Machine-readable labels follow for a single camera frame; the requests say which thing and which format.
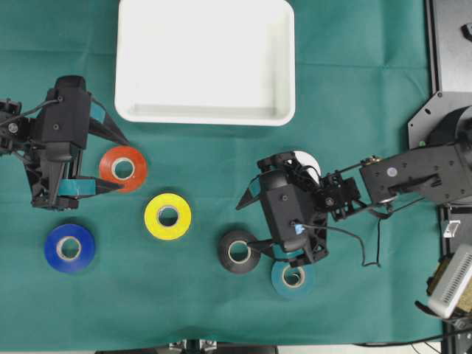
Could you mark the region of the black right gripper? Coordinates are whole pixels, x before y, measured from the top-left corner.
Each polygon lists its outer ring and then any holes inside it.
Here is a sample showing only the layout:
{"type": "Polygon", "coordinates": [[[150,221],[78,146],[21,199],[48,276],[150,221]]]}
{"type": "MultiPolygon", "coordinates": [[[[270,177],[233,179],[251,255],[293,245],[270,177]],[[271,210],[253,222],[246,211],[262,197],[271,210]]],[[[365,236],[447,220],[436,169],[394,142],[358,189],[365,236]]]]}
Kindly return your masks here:
{"type": "Polygon", "coordinates": [[[279,269],[313,264],[327,256],[326,231],[308,225],[326,226],[327,214],[315,208],[313,191],[319,186],[296,160],[293,151],[277,153],[257,162],[260,174],[254,177],[236,206],[240,210],[260,201],[271,238],[246,242],[249,258],[246,269],[254,269],[260,255],[275,261],[279,269]],[[290,221],[298,219],[308,229],[311,251],[284,252],[277,243],[287,237],[290,221]]]}

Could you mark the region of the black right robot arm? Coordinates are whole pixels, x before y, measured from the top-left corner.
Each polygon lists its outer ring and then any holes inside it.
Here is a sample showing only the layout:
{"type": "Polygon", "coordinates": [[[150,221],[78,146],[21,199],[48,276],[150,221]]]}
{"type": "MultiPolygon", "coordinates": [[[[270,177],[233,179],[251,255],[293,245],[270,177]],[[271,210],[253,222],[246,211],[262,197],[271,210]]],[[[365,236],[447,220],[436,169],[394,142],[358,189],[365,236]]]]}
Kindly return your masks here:
{"type": "Polygon", "coordinates": [[[252,241],[249,247],[274,256],[278,245],[292,267],[313,264],[328,255],[328,218],[338,221],[368,211],[377,218],[377,207],[389,207],[401,194],[416,192],[436,204],[471,196],[471,143],[456,140],[418,147],[379,159],[371,157],[356,167],[369,194],[365,204],[354,178],[341,171],[320,175],[316,164],[304,163],[299,153],[278,153],[257,163],[260,173],[248,186],[237,208],[259,201],[271,237],[252,241]]]}

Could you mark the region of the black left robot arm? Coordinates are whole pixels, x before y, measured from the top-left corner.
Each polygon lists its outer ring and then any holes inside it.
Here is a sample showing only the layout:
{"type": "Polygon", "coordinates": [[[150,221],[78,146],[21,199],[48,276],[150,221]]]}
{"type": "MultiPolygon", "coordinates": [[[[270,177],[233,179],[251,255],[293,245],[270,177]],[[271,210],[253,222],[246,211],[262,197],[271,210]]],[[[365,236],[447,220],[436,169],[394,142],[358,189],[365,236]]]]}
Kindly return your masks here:
{"type": "Polygon", "coordinates": [[[127,146],[129,141],[104,105],[81,88],[52,88],[37,107],[1,101],[1,154],[21,160],[33,207],[76,209],[82,198],[123,189],[119,182],[83,176],[89,135],[127,146]]]}

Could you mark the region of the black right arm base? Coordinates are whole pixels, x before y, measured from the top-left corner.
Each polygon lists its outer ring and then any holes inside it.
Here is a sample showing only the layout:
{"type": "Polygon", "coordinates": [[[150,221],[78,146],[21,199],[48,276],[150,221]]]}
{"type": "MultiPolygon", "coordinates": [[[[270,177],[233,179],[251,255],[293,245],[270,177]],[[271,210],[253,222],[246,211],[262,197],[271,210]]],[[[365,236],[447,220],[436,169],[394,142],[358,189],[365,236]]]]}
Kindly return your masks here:
{"type": "Polygon", "coordinates": [[[410,122],[402,182],[435,204],[471,199],[471,94],[440,92],[410,122]]]}

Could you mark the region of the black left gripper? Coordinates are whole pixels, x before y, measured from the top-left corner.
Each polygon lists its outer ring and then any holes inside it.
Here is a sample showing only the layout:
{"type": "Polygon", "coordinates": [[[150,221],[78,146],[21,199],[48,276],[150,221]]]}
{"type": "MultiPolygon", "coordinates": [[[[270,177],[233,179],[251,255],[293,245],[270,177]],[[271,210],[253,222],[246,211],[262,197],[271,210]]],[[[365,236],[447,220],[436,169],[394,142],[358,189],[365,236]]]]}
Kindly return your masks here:
{"type": "Polygon", "coordinates": [[[118,145],[130,145],[104,105],[86,91],[63,99],[52,88],[35,109],[36,117],[22,117],[24,169],[34,207],[75,209],[82,198],[125,187],[81,175],[89,133],[118,145]]]}

